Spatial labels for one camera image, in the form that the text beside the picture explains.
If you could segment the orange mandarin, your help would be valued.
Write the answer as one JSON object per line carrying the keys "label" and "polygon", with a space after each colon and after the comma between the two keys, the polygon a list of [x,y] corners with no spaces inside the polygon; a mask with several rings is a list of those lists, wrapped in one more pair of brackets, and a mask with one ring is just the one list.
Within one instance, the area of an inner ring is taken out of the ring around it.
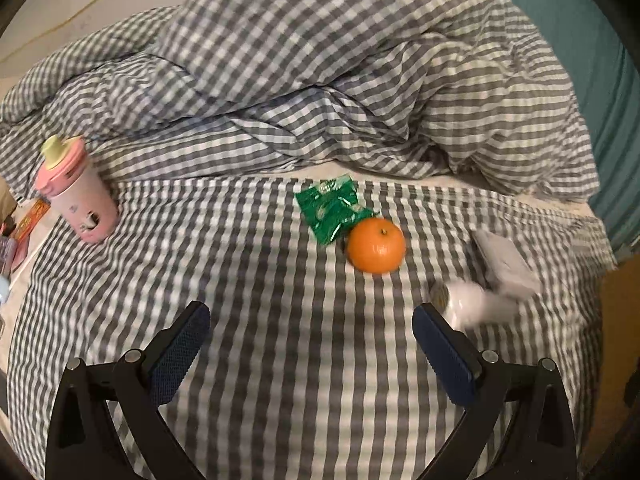
{"label": "orange mandarin", "polygon": [[396,271],[405,258],[405,252],[404,233],[384,218],[367,218],[358,222],[347,237],[347,258],[364,273]]}

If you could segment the teal curtain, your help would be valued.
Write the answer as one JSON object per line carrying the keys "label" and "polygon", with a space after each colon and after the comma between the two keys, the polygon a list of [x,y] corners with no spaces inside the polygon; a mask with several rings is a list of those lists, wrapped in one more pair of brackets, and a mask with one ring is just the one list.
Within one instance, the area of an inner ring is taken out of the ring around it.
{"label": "teal curtain", "polygon": [[639,251],[639,73],[593,0],[512,0],[570,74],[600,177],[589,205],[617,259]]}

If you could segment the green snack packet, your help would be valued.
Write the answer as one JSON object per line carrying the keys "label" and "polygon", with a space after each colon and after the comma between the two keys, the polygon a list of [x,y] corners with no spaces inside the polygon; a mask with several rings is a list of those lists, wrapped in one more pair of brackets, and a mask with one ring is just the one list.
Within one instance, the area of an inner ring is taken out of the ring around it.
{"label": "green snack packet", "polygon": [[360,203],[355,182],[348,174],[307,186],[295,198],[321,245],[333,243],[360,221],[375,217],[373,210]]}

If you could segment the orange snack wrapper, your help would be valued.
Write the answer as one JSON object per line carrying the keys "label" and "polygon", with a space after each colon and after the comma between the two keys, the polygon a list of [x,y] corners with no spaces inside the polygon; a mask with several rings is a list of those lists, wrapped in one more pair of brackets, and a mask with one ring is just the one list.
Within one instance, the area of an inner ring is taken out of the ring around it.
{"label": "orange snack wrapper", "polygon": [[11,234],[12,240],[16,241],[17,245],[21,245],[30,237],[32,231],[35,229],[39,221],[46,215],[50,209],[50,204],[43,198],[37,198],[32,206],[25,214],[25,217],[17,223],[14,231]]}

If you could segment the white cylindrical plug device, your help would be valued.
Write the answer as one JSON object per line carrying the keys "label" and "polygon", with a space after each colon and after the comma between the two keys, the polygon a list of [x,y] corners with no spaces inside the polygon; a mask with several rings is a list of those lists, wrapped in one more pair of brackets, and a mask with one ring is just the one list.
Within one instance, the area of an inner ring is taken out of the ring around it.
{"label": "white cylindrical plug device", "polygon": [[454,330],[509,323],[518,313],[518,304],[514,300],[473,282],[438,281],[428,293],[428,298]]}

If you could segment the pink kids bottle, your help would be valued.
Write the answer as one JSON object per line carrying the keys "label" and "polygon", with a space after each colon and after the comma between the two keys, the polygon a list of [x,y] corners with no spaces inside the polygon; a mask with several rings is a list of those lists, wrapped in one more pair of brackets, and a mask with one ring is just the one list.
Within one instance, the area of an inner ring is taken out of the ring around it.
{"label": "pink kids bottle", "polygon": [[110,191],[80,136],[63,140],[50,136],[41,147],[43,163],[34,188],[91,244],[101,243],[114,231],[118,210]]}

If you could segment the white square charger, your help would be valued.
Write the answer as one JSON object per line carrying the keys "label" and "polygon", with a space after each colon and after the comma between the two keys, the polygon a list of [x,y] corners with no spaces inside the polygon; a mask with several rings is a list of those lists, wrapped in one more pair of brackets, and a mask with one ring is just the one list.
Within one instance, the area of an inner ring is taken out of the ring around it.
{"label": "white square charger", "polygon": [[526,301],[541,293],[540,279],[512,240],[485,230],[474,231],[472,237],[499,295]]}

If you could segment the crumpled checkered duvet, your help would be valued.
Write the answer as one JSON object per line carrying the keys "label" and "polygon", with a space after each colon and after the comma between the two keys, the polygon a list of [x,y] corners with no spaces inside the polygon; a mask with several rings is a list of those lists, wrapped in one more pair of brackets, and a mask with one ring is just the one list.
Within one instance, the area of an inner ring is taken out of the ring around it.
{"label": "crumpled checkered duvet", "polygon": [[1,104],[1,173],[29,195],[41,143],[81,136],[112,181],[335,160],[509,194],[599,186],[570,76],[511,0],[186,0],[50,54]]}

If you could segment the cardboard box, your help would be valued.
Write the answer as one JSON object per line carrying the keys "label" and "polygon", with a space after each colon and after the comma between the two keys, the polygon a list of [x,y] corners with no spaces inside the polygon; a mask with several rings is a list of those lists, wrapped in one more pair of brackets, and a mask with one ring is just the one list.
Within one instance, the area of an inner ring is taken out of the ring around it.
{"label": "cardboard box", "polygon": [[592,436],[604,453],[630,412],[624,392],[639,359],[639,256],[604,278],[601,299],[603,361]]}

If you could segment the checkered bed sheet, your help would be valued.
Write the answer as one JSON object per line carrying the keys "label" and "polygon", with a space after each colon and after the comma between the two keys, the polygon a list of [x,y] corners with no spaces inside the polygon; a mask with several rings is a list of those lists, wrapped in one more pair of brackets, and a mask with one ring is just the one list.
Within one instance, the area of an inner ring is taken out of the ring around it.
{"label": "checkered bed sheet", "polygon": [[144,347],[191,301],[212,312],[205,347],[168,426],[211,479],[412,479],[454,428],[416,344],[413,309],[437,281],[484,283],[472,235],[510,238],[541,293],[503,325],[473,330],[503,359],[558,363],[578,436],[601,357],[599,285],[615,261],[602,222],[485,190],[361,182],[368,207],[404,232],[394,273],[356,271],[320,245],[293,179],[122,183],[120,219],[97,245],[55,223],[30,274],[9,357],[12,444],[44,474],[67,361]]}

